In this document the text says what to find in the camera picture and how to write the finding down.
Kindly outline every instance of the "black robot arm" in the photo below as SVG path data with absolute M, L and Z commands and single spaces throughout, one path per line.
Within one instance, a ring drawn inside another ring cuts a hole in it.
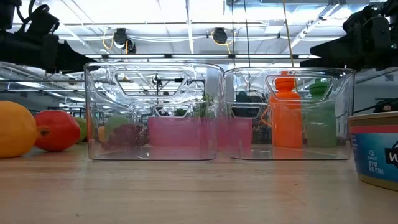
M 94 62 L 72 50 L 66 42 L 60 43 L 53 34 L 59 26 L 58 19 L 49 13 L 48 5 L 32 12 L 34 2 L 29 4 L 29 16 L 23 18 L 19 12 L 21 0 L 0 0 L 0 61 L 42 68 L 49 73 L 80 72 L 85 63 Z M 10 33 L 6 30 L 12 27 L 15 9 L 23 25 L 18 32 Z
M 375 68 L 398 67 L 398 0 L 388 0 L 378 8 L 366 6 L 343 24 L 347 33 L 339 39 L 314 46 L 301 67 Z

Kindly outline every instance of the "orange bottle cap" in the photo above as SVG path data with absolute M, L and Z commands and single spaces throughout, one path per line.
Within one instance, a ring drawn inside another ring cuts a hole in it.
M 282 71 L 280 74 L 282 77 L 283 76 L 289 76 L 287 74 L 287 71 Z M 291 89 L 293 90 L 294 88 L 294 79 L 292 78 L 276 78 L 275 80 L 275 87 L 277 90 L 280 89 Z

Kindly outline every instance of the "wooden table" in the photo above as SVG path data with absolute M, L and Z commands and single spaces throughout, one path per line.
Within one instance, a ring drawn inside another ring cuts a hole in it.
M 0 223 L 398 223 L 398 192 L 353 161 L 91 161 L 85 146 L 0 160 Z

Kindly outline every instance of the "orange bottle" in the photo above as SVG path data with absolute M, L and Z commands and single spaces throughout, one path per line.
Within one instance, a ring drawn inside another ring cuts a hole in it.
M 298 93 L 293 92 L 293 78 L 276 78 L 278 90 L 269 98 L 272 119 L 272 144 L 275 147 L 301 148 L 303 146 L 303 121 Z

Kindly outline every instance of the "green apple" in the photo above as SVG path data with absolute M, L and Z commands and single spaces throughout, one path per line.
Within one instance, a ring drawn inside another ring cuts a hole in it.
M 87 122 L 83 118 L 75 117 L 75 120 L 79 124 L 80 127 L 80 139 L 77 143 L 82 142 L 85 138 L 87 138 Z

